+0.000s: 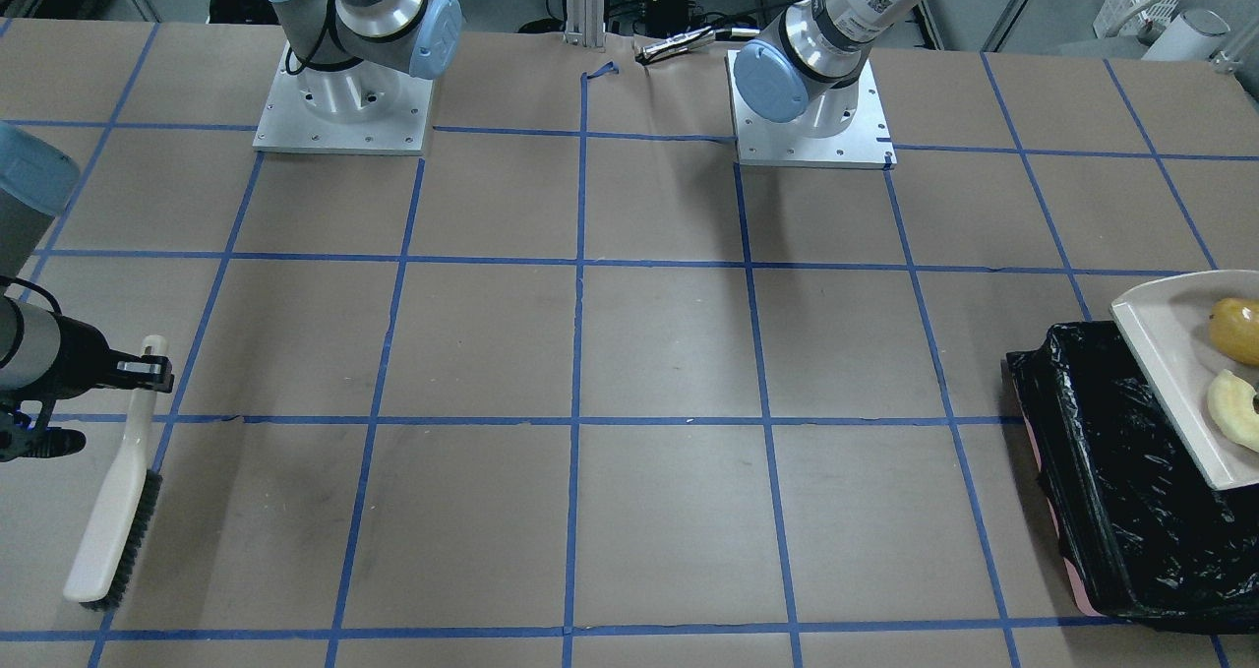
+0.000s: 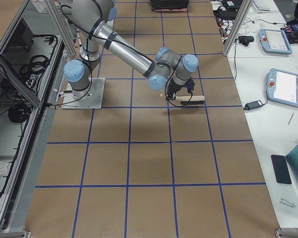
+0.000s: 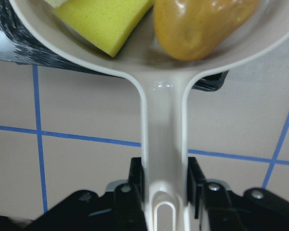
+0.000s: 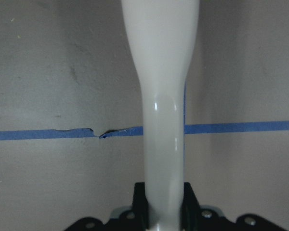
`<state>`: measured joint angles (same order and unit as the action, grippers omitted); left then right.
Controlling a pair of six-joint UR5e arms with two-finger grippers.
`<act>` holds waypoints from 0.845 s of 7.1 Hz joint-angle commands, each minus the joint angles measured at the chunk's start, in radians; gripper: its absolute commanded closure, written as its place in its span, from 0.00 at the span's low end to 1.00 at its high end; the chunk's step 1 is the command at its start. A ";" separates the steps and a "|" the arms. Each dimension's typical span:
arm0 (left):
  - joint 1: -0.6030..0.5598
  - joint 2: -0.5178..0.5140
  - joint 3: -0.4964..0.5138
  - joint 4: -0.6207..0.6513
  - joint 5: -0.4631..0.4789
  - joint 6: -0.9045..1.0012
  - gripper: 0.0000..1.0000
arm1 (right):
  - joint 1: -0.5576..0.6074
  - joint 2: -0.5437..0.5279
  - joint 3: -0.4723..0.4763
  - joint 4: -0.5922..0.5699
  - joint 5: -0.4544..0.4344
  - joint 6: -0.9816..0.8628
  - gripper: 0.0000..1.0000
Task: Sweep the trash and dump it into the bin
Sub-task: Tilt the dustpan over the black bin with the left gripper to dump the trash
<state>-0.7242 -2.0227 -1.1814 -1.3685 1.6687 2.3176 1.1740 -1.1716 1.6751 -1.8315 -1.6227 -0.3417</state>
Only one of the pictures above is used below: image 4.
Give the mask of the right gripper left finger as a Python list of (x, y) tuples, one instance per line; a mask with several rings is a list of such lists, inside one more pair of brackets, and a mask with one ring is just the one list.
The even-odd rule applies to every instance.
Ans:
[(134, 185), (132, 211), (135, 215), (134, 220), (137, 227), (140, 229), (147, 229), (149, 226), (149, 215), (144, 182), (137, 182)]

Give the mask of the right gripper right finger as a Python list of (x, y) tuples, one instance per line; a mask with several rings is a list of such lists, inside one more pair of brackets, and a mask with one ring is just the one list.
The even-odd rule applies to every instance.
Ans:
[(200, 205), (190, 183), (184, 183), (181, 226), (183, 229), (199, 229)]

